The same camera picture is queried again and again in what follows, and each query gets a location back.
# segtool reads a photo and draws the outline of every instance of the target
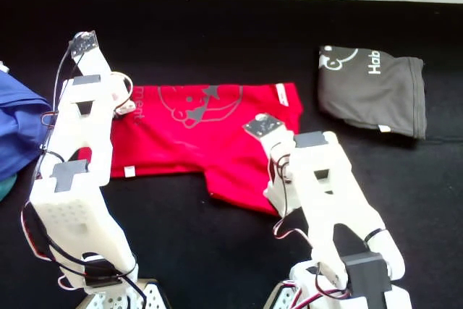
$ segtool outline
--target blue cloth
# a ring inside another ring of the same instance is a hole
[[[46,135],[41,114],[50,105],[13,76],[0,71],[0,181],[13,176],[40,153]]]
[[[5,198],[5,195],[13,188],[14,183],[16,182],[16,174],[12,177],[9,177],[3,181],[0,181],[0,200]]]

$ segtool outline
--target clothing label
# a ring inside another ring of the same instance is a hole
[[[125,166],[124,174],[125,174],[125,177],[134,177],[135,176],[135,166]]]
[[[276,92],[278,93],[278,99],[281,105],[289,106],[288,96],[286,95],[286,89],[282,83],[276,84]]]
[[[381,133],[390,133],[392,131],[389,126],[385,126],[385,125],[382,125],[382,124],[379,124],[378,128],[379,128]]]

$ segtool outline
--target white print on shirt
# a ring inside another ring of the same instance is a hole
[[[333,51],[331,46],[325,46],[324,49],[325,51]],[[358,51],[359,49],[356,48],[348,57],[343,59],[331,59],[330,57],[321,54],[320,60],[318,61],[318,68],[320,69],[321,67],[325,67],[330,70],[341,70],[342,64],[353,59],[357,55]]]
[[[381,68],[381,54],[379,51],[371,51],[371,54],[368,55],[371,58],[371,64],[368,65],[368,74],[377,74],[379,75],[381,72],[379,68]]]

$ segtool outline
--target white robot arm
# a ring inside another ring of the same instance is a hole
[[[40,176],[33,177],[26,203],[41,226],[47,255],[36,250],[22,214],[25,235],[38,257],[60,266],[72,289],[90,295],[79,308],[167,309],[156,281],[138,280],[137,261],[100,190],[111,170],[113,116],[135,109],[125,86],[128,80],[132,89],[132,82],[111,71],[94,32],[78,33],[68,52],[83,76],[64,81],[58,112],[50,115],[56,121],[38,162]],[[84,147],[92,150],[90,163],[72,160]]]
[[[309,226],[312,260],[296,265],[291,280],[306,297],[327,287],[349,295],[345,300],[325,297],[311,308],[411,308],[408,293],[390,284],[404,275],[403,257],[382,218],[366,201],[336,135],[294,135],[267,114],[257,115],[245,129],[259,139],[269,158],[271,179],[264,195],[283,218],[302,207]],[[348,226],[369,253],[341,259],[333,241],[336,224]]]

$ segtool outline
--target red t-shirt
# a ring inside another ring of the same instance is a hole
[[[112,123],[111,176],[203,172],[212,197],[275,214],[266,155],[243,126],[269,113],[298,132],[296,87],[279,85],[136,86],[137,109]]]

